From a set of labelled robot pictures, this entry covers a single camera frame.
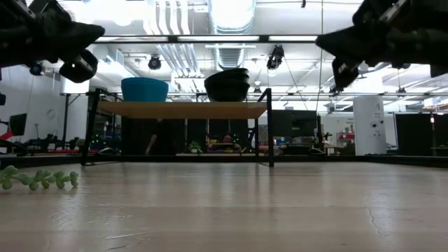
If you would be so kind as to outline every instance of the wooden tabletop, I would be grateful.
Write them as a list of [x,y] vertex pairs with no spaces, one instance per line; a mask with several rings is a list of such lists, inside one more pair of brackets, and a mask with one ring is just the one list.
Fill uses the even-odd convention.
[[128,118],[255,119],[266,111],[265,102],[110,102],[101,110]]

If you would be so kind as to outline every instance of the wooden floor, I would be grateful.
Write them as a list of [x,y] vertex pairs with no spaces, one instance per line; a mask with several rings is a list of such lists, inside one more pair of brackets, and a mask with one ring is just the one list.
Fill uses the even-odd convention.
[[448,170],[364,163],[103,164],[0,192],[0,251],[447,251]]

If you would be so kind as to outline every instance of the ventilation duct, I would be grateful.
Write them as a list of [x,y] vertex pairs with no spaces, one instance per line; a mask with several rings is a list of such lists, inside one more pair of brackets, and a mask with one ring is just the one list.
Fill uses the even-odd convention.
[[[208,0],[209,21],[213,34],[250,34],[256,0]],[[240,67],[244,49],[215,49],[218,65],[223,70]]]

